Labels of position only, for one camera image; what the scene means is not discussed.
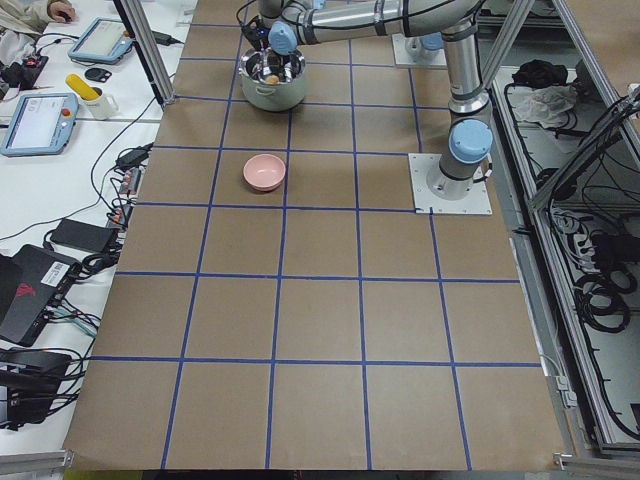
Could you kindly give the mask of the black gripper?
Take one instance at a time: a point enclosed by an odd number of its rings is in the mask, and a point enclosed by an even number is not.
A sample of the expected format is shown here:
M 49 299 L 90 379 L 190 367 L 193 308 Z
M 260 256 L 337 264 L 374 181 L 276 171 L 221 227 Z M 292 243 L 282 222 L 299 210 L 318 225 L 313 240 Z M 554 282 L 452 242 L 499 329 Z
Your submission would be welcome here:
M 279 65 L 280 55 L 271 46 L 266 46 L 260 51 L 261 65 Z

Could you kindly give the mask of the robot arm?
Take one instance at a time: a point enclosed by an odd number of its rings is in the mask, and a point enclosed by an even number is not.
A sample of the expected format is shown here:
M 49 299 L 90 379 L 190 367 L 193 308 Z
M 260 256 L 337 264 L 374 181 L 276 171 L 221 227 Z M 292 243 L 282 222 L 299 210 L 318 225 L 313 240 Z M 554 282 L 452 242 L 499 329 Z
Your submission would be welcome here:
M 261 1 L 267 42 L 279 55 L 301 45 L 388 36 L 402 67 L 448 72 L 451 127 L 448 149 L 426 175 L 429 190 L 444 200 L 464 198 L 488 156 L 489 94 L 476 42 L 478 1 L 365 1 L 325 7 L 321 1 Z
M 446 66 L 444 41 L 439 32 L 404 40 L 405 52 L 412 64 L 444 68 Z

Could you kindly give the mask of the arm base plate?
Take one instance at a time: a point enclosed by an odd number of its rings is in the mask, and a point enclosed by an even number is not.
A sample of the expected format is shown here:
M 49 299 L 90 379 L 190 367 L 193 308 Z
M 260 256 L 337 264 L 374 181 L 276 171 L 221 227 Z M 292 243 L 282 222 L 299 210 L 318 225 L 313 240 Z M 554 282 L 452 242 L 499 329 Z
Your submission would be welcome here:
M 392 36 L 394 61 L 402 68 L 445 69 L 444 42 L 440 32 L 420 37 Z
M 440 169 L 440 154 L 409 153 L 414 210 L 417 214 L 492 214 L 482 165 L 467 180 L 452 180 Z

